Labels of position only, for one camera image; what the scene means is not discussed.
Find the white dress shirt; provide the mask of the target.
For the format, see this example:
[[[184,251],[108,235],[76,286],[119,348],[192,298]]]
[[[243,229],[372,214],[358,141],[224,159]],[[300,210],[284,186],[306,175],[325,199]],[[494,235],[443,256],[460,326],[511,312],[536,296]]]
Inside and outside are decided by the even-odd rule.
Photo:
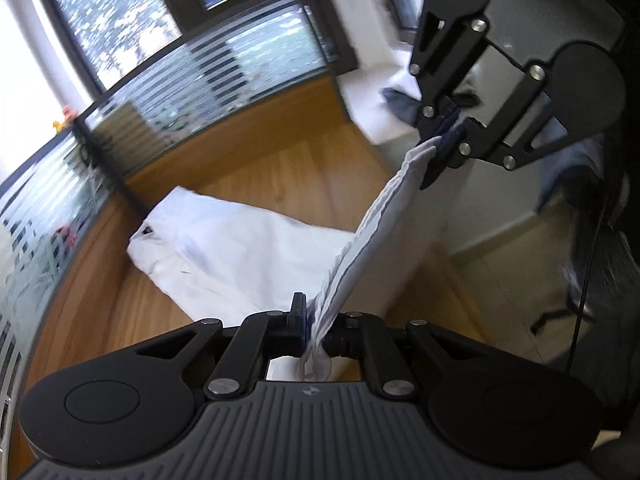
[[[405,154],[354,232],[174,188],[130,237],[127,254],[193,321],[238,326],[248,316],[285,311],[306,296],[310,339],[300,358],[279,358],[274,380],[324,382],[332,374],[321,341],[342,309],[381,315],[426,251],[416,216],[436,139]]]

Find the glass desk partition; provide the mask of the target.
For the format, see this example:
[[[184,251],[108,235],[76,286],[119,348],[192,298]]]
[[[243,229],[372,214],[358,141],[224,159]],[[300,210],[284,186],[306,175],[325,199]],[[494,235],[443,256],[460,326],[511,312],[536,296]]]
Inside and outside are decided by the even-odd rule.
[[[326,59],[300,0],[264,0],[208,23],[115,84],[1,188],[1,411],[38,330],[116,183]]]

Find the window with dark frame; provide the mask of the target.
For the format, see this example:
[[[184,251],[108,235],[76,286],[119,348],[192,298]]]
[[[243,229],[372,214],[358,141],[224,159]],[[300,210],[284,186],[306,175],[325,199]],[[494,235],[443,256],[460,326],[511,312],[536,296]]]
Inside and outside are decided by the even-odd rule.
[[[168,44],[248,0],[41,0],[70,64],[96,100]],[[356,70],[334,0],[300,0],[340,75]]]

